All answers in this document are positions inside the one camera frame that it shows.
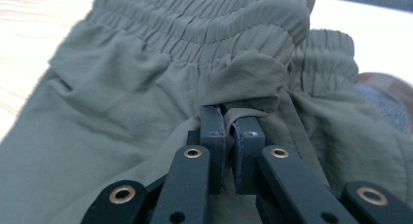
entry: gathered waistband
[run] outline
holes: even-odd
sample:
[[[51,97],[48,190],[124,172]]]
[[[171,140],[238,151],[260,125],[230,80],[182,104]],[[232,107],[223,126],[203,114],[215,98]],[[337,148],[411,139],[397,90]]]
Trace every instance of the gathered waistband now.
[[[288,63],[315,0],[95,0],[86,21],[124,30],[190,63],[257,50]]]

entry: olive green fabric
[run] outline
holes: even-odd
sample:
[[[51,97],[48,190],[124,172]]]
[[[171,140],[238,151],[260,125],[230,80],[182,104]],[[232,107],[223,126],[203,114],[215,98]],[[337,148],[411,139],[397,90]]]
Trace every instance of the olive green fabric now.
[[[365,180],[413,206],[413,141],[357,95],[353,40],[312,31],[288,67],[288,92],[330,185]]]
[[[314,3],[95,0],[0,146],[0,223],[79,223],[107,185],[150,184],[202,105],[276,111]],[[211,223],[259,223],[228,183]]]

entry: brown round object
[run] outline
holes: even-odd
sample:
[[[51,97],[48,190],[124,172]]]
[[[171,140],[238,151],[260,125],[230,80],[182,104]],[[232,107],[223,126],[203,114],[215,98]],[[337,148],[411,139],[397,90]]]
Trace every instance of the brown round object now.
[[[408,83],[396,78],[395,76],[376,72],[364,72],[358,74],[357,82],[359,84],[372,86],[388,93],[394,99],[403,103],[410,116],[410,123],[412,123],[413,88]],[[410,130],[410,135],[413,135],[413,128]]]

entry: garment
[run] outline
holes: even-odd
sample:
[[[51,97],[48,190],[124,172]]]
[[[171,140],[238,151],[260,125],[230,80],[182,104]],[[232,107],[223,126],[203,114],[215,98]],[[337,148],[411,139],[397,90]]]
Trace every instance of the garment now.
[[[166,174],[187,131],[199,128],[200,107],[221,103],[228,128],[258,117],[273,143],[297,150],[333,188],[366,178],[411,204],[412,143],[353,96],[350,37],[307,38],[314,3],[95,0],[0,146],[0,201],[8,201],[0,223],[79,223],[107,185]],[[355,117],[342,124],[342,111]],[[383,129],[347,130],[362,114]],[[391,138],[379,142],[375,132]],[[372,160],[351,154],[363,143],[375,143]],[[259,223],[253,197],[235,196],[231,176],[227,185],[211,197],[211,223]]]

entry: light wood surface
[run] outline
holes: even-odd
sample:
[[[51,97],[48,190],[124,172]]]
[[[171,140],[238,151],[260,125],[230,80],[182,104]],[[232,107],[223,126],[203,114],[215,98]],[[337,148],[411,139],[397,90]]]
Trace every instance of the light wood surface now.
[[[93,0],[0,0],[0,141],[16,120],[48,60]],[[413,15],[317,0],[312,28],[349,33],[361,71],[385,71],[413,83]]]

